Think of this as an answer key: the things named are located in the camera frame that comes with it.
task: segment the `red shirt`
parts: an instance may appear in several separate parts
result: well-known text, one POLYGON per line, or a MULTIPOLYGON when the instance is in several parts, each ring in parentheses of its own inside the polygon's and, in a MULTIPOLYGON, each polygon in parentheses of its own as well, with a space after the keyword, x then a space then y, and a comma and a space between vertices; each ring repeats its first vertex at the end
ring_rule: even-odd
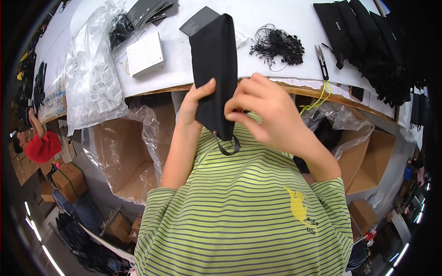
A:
POLYGON ((61 152, 61 143, 55 132, 50 130, 40 139, 36 134, 25 148, 25 154, 36 163, 44 164, 61 152))

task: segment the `worker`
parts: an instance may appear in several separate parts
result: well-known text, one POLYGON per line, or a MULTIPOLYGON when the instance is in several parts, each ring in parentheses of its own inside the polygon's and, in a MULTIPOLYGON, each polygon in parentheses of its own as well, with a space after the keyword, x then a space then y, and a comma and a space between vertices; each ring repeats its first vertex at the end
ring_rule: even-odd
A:
POLYGON ((241 150, 222 154, 195 120, 214 90, 214 79, 193 86, 181 105, 160 187, 147 195, 137 274, 342 275, 353 238, 333 155, 288 93, 257 73, 225 105, 241 150), (311 186, 293 155, 307 163, 311 186))
POLYGON ((33 108, 29 109, 28 114, 29 122, 36 134, 28 140, 24 132, 18 132, 12 138, 12 145, 16 154, 24 152, 30 160, 43 164, 61 152, 60 139, 55 132, 43 128, 33 108))

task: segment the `woman in red shirt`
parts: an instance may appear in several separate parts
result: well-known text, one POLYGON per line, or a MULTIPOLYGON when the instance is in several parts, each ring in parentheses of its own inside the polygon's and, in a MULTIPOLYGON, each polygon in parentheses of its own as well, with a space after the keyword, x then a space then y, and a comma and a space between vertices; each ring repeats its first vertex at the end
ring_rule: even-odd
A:
POLYGON ((53 158, 57 153, 61 152, 60 139, 53 131, 46 131, 41 122, 34 114, 34 109, 29 109, 29 121, 37 132, 30 141, 23 132, 17 133, 13 138, 13 146, 16 154, 23 151, 28 158, 35 163, 46 163, 53 158))

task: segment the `smartphone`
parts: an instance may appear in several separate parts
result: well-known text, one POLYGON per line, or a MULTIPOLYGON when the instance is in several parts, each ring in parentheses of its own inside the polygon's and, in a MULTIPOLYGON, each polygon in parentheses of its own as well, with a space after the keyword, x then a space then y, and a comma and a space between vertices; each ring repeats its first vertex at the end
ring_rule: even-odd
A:
POLYGON ((358 101, 362 102, 362 100, 364 99, 364 88, 350 86, 350 95, 358 101))

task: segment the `ceiling light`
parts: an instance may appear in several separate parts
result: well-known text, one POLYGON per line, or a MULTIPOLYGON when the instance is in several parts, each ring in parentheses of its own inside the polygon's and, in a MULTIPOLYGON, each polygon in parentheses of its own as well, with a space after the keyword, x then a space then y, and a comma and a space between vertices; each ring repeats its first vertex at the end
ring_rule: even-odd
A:
POLYGON ((49 261, 51 261, 52 265, 55 267, 55 269, 58 271, 58 273, 59 273, 61 276, 65 276, 65 275, 63 274, 63 272, 61 271, 61 269, 58 267, 58 265, 55 263, 55 261, 54 261, 54 259, 52 258, 51 254, 49 254, 49 251, 48 251, 48 249, 46 248, 46 246, 42 246, 42 247, 43 247, 43 250, 44 250, 45 253, 46 253, 46 256, 48 256, 49 261))
POLYGON ((390 276, 391 273, 393 273, 393 271, 394 271, 394 269, 393 269, 393 268, 390 268, 390 270, 387 272, 387 274, 386 274, 385 276, 390 276))
POLYGON ((391 261, 393 261, 393 260, 394 260, 394 258, 396 258, 396 257, 397 257, 397 255, 399 255, 399 253, 396 253, 396 255, 394 255, 394 257, 393 257, 393 258, 391 258, 390 262, 391 262, 391 261))
POLYGON ((32 224, 32 229, 35 232, 35 235, 37 236, 38 241, 42 241, 42 238, 40 237, 40 234, 38 233, 37 227, 35 226, 35 223, 33 220, 30 221, 30 223, 32 224))
POLYGON ((407 252, 409 246, 410 246, 409 243, 407 243, 405 245, 404 249, 402 249, 402 252, 400 253, 400 255, 397 258, 396 262, 394 263, 393 267, 396 267, 399 264, 400 260, 402 260, 402 257, 405 255, 405 252, 407 252))
POLYGON ((26 207, 26 212, 28 213, 28 216, 30 216, 29 206, 27 206, 27 202, 26 201, 25 201, 25 207, 26 207))
POLYGON ((421 212, 421 213, 419 214, 419 216, 417 217, 417 221, 416 221, 417 224, 420 223, 420 221, 422 220, 422 217, 423 217, 423 213, 421 212))
POLYGON ((28 218, 25 218, 25 220, 26 220, 26 222, 29 224, 29 227, 30 227, 31 229, 33 229, 32 224, 30 223, 30 220, 29 220, 28 218))

